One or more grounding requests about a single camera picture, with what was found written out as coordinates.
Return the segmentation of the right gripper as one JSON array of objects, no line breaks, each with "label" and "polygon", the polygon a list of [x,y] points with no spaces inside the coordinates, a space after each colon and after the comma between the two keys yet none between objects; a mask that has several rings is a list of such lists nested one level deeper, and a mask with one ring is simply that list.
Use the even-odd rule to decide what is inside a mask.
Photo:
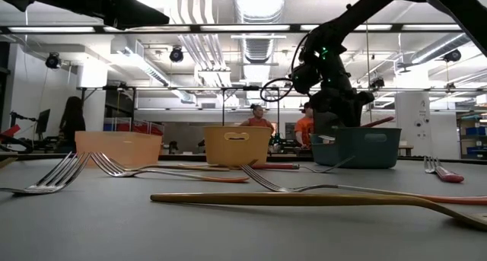
[{"label": "right gripper", "polygon": [[310,97],[310,105],[316,111],[314,133],[335,135],[338,119],[347,127],[360,126],[362,108],[373,100],[374,95],[370,91],[357,92],[347,74],[324,78],[320,90]]}]

